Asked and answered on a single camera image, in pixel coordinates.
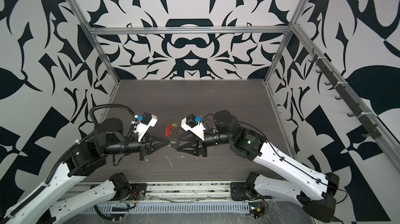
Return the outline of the red key tag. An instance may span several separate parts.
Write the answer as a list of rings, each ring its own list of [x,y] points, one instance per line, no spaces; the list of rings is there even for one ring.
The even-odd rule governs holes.
[[[174,129],[174,126],[173,126],[173,125],[168,125],[167,128],[166,128],[166,131],[165,131],[165,135],[166,135],[167,137],[170,137],[171,131],[172,131],[173,129]]]

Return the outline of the large wire keyring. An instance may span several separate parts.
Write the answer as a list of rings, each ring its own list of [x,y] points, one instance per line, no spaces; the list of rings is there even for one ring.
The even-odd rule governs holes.
[[[173,127],[169,131],[169,136],[167,136],[169,140],[169,147],[173,149],[177,149],[181,145],[181,135],[184,133],[181,127]]]

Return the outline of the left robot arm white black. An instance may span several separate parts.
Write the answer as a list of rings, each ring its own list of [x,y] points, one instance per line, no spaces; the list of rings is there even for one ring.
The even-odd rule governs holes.
[[[155,115],[136,115],[132,121],[133,136],[123,135],[123,122],[110,118],[95,122],[94,130],[66,151],[56,162],[47,179],[23,200],[10,207],[2,224],[56,224],[96,204],[109,200],[123,200],[131,185],[123,173],[76,197],[60,198],[73,186],[107,163],[109,155],[123,156],[138,153],[140,160],[165,147],[169,141],[148,133],[158,119]]]

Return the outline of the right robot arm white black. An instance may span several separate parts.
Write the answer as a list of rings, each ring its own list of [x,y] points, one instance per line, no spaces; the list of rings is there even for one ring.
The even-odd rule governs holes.
[[[253,198],[278,198],[302,207],[313,219],[330,223],[334,219],[340,190],[340,178],[335,173],[323,174],[298,162],[276,148],[257,128],[241,122],[227,110],[212,115],[213,127],[207,129],[205,120],[190,114],[181,121],[185,131],[179,138],[179,152],[207,156],[210,146],[229,145],[240,158],[270,169],[282,177],[268,178],[250,173],[244,184]]]

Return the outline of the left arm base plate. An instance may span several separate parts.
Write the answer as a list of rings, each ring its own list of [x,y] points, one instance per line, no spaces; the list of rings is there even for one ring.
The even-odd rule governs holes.
[[[125,197],[126,201],[139,201],[147,195],[147,183],[131,183],[131,188],[128,190],[128,194]]]

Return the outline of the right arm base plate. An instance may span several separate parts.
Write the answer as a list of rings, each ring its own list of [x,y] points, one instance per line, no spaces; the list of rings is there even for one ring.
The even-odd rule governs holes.
[[[271,200],[271,196],[260,196],[254,190],[245,186],[244,182],[231,182],[230,195],[233,201],[255,201],[255,200]]]

